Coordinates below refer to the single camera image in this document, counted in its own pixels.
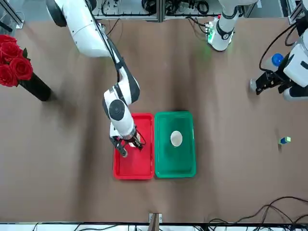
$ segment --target black vase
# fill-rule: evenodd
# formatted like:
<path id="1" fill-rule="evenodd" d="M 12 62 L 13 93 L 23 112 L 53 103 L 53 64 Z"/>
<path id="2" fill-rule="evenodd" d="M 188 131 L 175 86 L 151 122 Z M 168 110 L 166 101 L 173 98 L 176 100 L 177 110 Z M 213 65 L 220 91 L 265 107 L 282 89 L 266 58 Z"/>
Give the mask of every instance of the black vase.
<path id="1" fill-rule="evenodd" d="M 19 80 L 18 83 L 23 86 L 32 95 L 41 101 L 47 101 L 51 95 L 51 89 L 36 74 L 32 74 L 30 80 Z"/>

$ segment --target small object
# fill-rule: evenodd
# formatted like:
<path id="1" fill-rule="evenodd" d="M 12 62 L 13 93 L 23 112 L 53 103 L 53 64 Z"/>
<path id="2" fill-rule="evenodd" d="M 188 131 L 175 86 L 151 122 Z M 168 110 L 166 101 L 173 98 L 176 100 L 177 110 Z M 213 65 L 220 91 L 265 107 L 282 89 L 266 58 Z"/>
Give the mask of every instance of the small object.
<path id="1" fill-rule="evenodd" d="M 179 147 L 183 141 L 183 136 L 179 131 L 171 133 L 170 140 L 173 146 Z"/>
<path id="2" fill-rule="evenodd" d="M 289 142 L 291 142 L 291 137 L 286 136 L 286 137 L 281 138 L 278 141 L 278 144 L 286 144 L 286 143 L 289 143 Z"/>

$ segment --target green tray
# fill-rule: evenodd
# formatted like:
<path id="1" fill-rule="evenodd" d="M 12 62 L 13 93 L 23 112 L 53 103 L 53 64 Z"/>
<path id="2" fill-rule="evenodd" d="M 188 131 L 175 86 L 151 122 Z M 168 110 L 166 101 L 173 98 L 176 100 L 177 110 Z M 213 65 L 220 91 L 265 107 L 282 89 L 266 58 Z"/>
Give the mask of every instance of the green tray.
<path id="1" fill-rule="evenodd" d="M 172 145 L 170 136 L 179 131 L 183 141 Z M 155 115 L 155 174 L 159 178 L 184 178 L 196 174 L 193 116 L 190 112 L 159 112 Z"/>

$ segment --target white robotic arm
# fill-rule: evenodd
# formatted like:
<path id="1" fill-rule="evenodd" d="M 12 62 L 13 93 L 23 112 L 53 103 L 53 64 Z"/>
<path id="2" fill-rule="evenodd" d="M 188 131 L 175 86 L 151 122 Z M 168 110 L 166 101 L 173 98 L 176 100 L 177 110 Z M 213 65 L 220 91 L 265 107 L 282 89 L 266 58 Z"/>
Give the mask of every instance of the white robotic arm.
<path id="1" fill-rule="evenodd" d="M 142 149 L 128 106 L 137 101 L 140 87 L 113 42 L 104 33 L 91 11 L 96 0 L 46 0 L 47 9 L 58 26 L 68 26 L 78 50 L 89 57 L 110 57 L 118 73 L 118 82 L 104 93 L 103 108 L 111 120 L 110 140 L 123 156 L 121 142 Z"/>
<path id="2" fill-rule="evenodd" d="M 279 93 L 288 101 L 308 100 L 308 0 L 302 0 L 300 4 L 306 16 L 297 19 L 294 25 L 288 27 L 275 40 L 294 27 L 297 28 L 300 38 L 293 44 L 292 50 L 280 63 L 277 71 L 260 68 L 264 73 L 257 80 L 250 80 L 250 90 L 257 95 L 278 86 Z"/>
<path id="3" fill-rule="evenodd" d="M 206 27 L 208 31 L 207 42 L 217 51 L 224 51 L 234 32 L 234 27 L 239 12 L 237 7 L 250 5 L 257 0 L 219 0 L 222 6 L 221 17 L 215 18 L 213 22 L 209 22 Z"/>

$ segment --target red tray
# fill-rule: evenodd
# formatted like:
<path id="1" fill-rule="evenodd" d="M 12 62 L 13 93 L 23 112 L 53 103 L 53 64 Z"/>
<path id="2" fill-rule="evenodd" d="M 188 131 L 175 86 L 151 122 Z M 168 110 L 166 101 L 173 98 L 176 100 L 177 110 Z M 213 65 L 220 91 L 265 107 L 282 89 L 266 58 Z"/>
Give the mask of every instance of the red tray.
<path id="1" fill-rule="evenodd" d="M 128 156 L 125 158 L 115 149 L 114 177 L 119 180 L 149 180 L 154 176 L 154 116 L 150 113 L 133 113 L 132 116 L 146 144 L 141 151 L 127 144 Z"/>

